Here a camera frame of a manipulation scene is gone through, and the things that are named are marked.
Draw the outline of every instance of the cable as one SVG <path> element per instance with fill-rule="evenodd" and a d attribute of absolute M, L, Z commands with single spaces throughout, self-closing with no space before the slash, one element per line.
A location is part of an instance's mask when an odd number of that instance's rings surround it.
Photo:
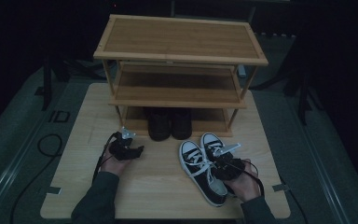
<path fill-rule="evenodd" d="M 253 163 L 251 163 L 251 162 L 249 162 L 249 161 L 244 161 L 244 162 L 247 162 L 247 163 L 249 163 L 250 165 L 252 165 L 252 166 L 255 168 L 255 172 L 256 172 L 257 175 L 258 175 L 257 167 L 255 167 L 255 165 L 254 165 Z M 239 168 L 239 167 L 237 167 L 237 166 L 235 166 L 235 165 L 233 165 L 233 164 L 231 164 L 231 163 L 229 163 L 229 162 L 226 162 L 226 164 L 229 165 L 229 166 L 231 166 L 231 167 L 234 167 L 235 169 L 237 169 L 237 170 L 239 170 L 239 171 L 242 171 L 244 174 L 250 176 L 250 177 L 257 183 L 258 187 L 260 188 L 260 194 L 261 194 L 262 196 L 265 195 L 265 193 L 264 193 L 264 185 L 263 185 L 263 183 L 261 182 L 261 180 L 260 180 L 258 177 L 255 177 L 254 175 L 250 174 L 249 172 L 244 171 L 244 170 L 242 170 L 241 168 Z"/>
<path fill-rule="evenodd" d="M 286 182 L 284 182 L 283 178 L 282 178 L 280 175 L 279 175 L 279 178 L 280 178 L 280 180 L 282 181 L 282 183 L 283 183 L 284 185 L 286 185 Z M 301 214 L 302 214 L 302 216 L 303 216 L 303 218 L 304 218 L 304 222 L 305 222 L 306 224 L 308 224 L 307 216 L 305 215 L 304 210 L 302 209 L 300 203 L 298 202 L 297 198 L 295 197 L 295 194 L 293 194 L 293 192 L 292 192 L 291 189 L 289 189 L 289 190 L 287 190 L 287 191 L 289 191 L 290 195 L 292 195 L 293 200 L 295 200 L 295 203 L 297 204 L 297 207 L 298 207 L 298 209 L 300 210 L 300 212 L 301 212 Z"/>
<path fill-rule="evenodd" d="M 54 136 L 54 137 L 57 137 L 60 141 L 59 143 L 59 146 L 57 148 L 57 151 L 50 155 L 48 153 L 45 153 L 43 150 L 42 150 L 42 147 L 40 146 L 42 141 L 45 140 L 46 138 L 48 137 L 51 137 L 51 136 Z M 51 133 L 51 134 L 48 134 L 44 137 L 42 137 L 41 139 L 39 139 L 39 141 L 37 142 L 37 149 L 39 150 L 40 153 L 42 153 L 43 155 L 47 156 L 47 157 L 50 157 L 50 161 L 45 165 L 45 167 L 42 168 L 42 170 L 39 171 L 39 173 L 37 173 L 37 175 L 34 176 L 34 178 L 27 184 L 27 186 L 25 186 L 25 188 L 21 191 L 21 193 L 17 196 L 16 198 L 16 201 L 13 203 L 13 206 L 11 207 L 11 211 L 10 211 L 10 224 L 13 224 L 14 223 L 14 212 L 16 210 L 16 207 L 17 207 L 17 204 L 19 203 L 22 195 L 25 193 L 25 191 L 34 183 L 34 181 L 51 165 L 51 163 L 57 158 L 57 157 L 60 157 L 62 154 L 60 153 L 61 151 L 61 148 L 62 148 L 62 139 L 59 135 L 55 134 L 55 133 Z"/>
<path fill-rule="evenodd" d="M 116 135 L 116 133 L 112 133 L 112 135 L 110 135 L 110 137 L 107 139 L 106 141 L 106 144 L 103 146 L 103 153 L 101 154 L 100 158 L 98 159 L 98 162 L 97 162 L 97 165 L 95 166 L 95 169 L 94 169 L 94 175 L 92 176 L 92 183 L 94 183 L 94 180 L 95 178 L 97 177 L 97 174 L 100 170 L 100 167 L 102 164 L 104 164 L 107 160 L 109 160 L 111 157 L 109 157 L 108 159 L 104 160 L 103 161 L 103 155 L 104 155 L 104 152 L 106 151 L 107 147 L 109 146 L 110 144 L 110 141 L 112 140 L 112 138 Z"/>

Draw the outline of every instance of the sneaker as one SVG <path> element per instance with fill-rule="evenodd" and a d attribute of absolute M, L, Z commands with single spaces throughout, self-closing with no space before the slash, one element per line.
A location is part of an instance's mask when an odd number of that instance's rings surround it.
<path fill-rule="evenodd" d="M 192 141 L 185 141 L 179 148 L 179 160 L 206 201 L 216 207 L 222 206 L 226 201 L 227 188 L 212 175 L 213 163 L 207 159 L 204 149 Z"/>
<path fill-rule="evenodd" d="M 216 160 L 216 158 L 224 157 L 225 161 L 233 160 L 234 156 L 231 154 L 231 151 L 233 151 L 237 147 L 240 147 L 241 146 L 240 144 L 226 146 L 223 143 L 223 141 L 220 140 L 220 138 L 213 133 L 203 134 L 200 143 L 201 146 L 204 147 L 205 149 L 205 153 L 208 157 L 208 160 L 213 161 L 216 168 L 218 168 L 215 169 L 213 172 L 213 175 L 215 175 L 216 178 L 221 180 L 226 180 L 226 179 L 237 177 L 237 176 L 235 177 L 235 175 L 227 176 L 227 174 L 233 174 L 232 167 L 227 166 L 225 163 L 220 164 L 219 161 Z M 243 164 L 239 165 L 239 168 L 244 169 L 244 165 Z M 232 190 L 232 188 L 230 188 L 226 184 L 225 186 L 227 188 L 228 195 L 235 197 L 234 190 Z"/>
<path fill-rule="evenodd" d="M 172 137 L 185 140 L 192 134 L 190 108 L 171 108 Z"/>
<path fill-rule="evenodd" d="M 170 137 L 170 118 L 168 109 L 165 107 L 150 107 L 145 110 L 148 114 L 147 130 L 151 139 L 155 141 L 163 141 Z"/>

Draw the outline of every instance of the wooden table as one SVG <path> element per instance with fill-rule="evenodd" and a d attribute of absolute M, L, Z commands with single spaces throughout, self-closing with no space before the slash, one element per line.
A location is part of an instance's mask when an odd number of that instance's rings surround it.
<path fill-rule="evenodd" d="M 108 84 L 91 84 L 68 139 L 52 187 L 61 194 L 48 194 L 41 209 L 44 218 L 68 218 L 91 185 L 93 171 L 103 144 L 119 130 L 117 113 L 109 105 Z M 240 110 L 233 123 L 233 137 L 226 144 L 241 143 L 233 154 L 250 158 L 259 170 L 266 200 L 277 218 L 289 217 L 290 209 L 283 191 L 272 186 L 281 183 L 269 143 L 250 92 L 248 108 Z M 191 140 L 198 143 L 198 137 Z M 222 207 L 209 205 L 196 185 L 182 170 L 178 150 L 182 141 L 170 137 L 154 142 L 148 136 L 136 136 L 133 147 L 145 146 L 141 158 L 134 161 L 121 177 L 116 197 L 117 218 L 241 218 L 238 199 L 228 198 Z"/>

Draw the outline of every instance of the dark sleeve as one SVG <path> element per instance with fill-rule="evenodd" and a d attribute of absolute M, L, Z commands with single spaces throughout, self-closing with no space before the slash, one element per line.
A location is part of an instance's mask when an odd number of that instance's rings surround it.
<path fill-rule="evenodd" d="M 275 224 L 275 217 L 272 215 L 269 206 L 263 196 L 242 203 L 242 212 L 246 223 L 249 224 Z"/>
<path fill-rule="evenodd" d="M 100 172 L 72 212 L 72 222 L 113 223 L 115 220 L 115 196 L 118 176 Z"/>

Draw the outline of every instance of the wooden shoe rack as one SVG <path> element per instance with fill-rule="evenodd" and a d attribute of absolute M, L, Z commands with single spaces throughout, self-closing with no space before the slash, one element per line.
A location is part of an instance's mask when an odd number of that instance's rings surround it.
<path fill-rule="evenodd" d="M 268 61 L 247 22 L 111 15 L 94 53 L 120 125 L 147 134 L 144 106 L 192 108 L 193 136 L 232 136 L 258 66 Z M 112 79 L 109 60 L 117 61 Z M 240 64 L 253 65 L 241 88 Z"/>

